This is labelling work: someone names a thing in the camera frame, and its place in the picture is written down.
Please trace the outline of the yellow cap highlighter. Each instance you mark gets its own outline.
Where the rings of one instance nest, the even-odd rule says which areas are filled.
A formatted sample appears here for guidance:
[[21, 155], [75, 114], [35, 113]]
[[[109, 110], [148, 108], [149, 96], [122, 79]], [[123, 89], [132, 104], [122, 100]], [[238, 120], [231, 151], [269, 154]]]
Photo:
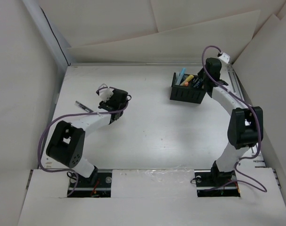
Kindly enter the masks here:
[[184, 83], [190, 82], [194, 78], [194, 75], [189, 75], [185, 80]]

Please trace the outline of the blue cap highlighter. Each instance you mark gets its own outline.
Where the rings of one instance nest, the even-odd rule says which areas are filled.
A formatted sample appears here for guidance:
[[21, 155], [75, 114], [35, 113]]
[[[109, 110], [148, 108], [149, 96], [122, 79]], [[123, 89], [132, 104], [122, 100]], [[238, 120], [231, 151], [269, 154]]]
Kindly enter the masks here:
[[180, 86], [180, 84], [187, 78], [187, 76], [185, 75], [185, 72], [186, 72], [186, 68], [182, 68], [178, 81], [175, 82], [175, 85]]

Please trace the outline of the black slotted organizer container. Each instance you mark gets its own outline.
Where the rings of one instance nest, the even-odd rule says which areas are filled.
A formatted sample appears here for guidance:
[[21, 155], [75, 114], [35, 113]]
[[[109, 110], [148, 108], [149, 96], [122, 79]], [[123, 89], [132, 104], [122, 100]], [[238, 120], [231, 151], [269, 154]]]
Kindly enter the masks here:
[[195, 86], [198, 83], [198, 76], [188, 82], [188, 86], [176, 85], [178, 73], [173, 74], [170, 100], [188, 102], [194, 104], [201, 104], [206, 91], [202, 88], [202, 85]]

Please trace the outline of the green cap highlighter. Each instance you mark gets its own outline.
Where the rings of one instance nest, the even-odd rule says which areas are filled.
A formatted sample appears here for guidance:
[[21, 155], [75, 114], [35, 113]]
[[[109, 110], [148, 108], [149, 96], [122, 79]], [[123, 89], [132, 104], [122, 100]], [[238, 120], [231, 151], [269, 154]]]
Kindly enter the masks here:
[[180, 76], [180, 73], [176, 73], [176, 74], [175, 74], [175, 81], [176, 81], [176, 82], [178, 81], [179, 76]]

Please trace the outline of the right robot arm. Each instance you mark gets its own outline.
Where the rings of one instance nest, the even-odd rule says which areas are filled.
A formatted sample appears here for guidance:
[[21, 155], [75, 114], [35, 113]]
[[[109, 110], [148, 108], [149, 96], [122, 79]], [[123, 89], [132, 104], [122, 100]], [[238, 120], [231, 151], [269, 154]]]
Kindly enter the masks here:
[[229, 182], [235, 174], [235, 164], [263, 139], [263, 110], [260, 107], [249, 109], [230, 91], [227, 83], [220, 79], [221, 68], [221, 61], [211, 57], [205, 60], [203, 68], [198, 73], [203, 77], [204, 89], [208, 96], [217, 101], [230, 115], [228, 144], [221, 156], [214, 161], [209, 176], [216, 186]]

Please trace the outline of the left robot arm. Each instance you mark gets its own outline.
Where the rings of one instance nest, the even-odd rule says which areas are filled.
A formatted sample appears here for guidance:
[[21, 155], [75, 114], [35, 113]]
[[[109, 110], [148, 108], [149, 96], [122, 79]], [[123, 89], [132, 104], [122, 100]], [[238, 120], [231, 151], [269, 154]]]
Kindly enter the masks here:
[[46, 148], [48, 157], [74, 170], [88, 187], [97, 182], [98, 169], [82, 156], [85, 138], [118, 120], [131, 99], [127, 91], [112, 87], [101, 87], [97, 94], [101, 98], [98, 111], [72, 122], [58, 122]]

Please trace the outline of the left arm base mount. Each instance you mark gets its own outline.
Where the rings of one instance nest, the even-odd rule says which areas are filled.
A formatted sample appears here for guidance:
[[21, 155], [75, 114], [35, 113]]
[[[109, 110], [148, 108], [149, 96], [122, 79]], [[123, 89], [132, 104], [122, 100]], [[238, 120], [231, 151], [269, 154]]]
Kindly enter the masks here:
[[69, 186], [67, 189], [68, 198], [110, 198], [112, 185], [111, 169], [98, 170], [92, 180], [81, 175], [76, 177], [74, 172], [67, 172]]

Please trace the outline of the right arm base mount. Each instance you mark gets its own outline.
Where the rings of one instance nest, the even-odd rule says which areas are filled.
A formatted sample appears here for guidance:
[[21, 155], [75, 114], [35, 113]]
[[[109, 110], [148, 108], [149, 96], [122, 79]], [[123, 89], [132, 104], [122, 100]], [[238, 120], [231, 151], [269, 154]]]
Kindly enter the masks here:
[[194, 170], [190, 181], [196, 185], [198, 197], [240, 197], [234, 171], [214, 175], [210, 169]]

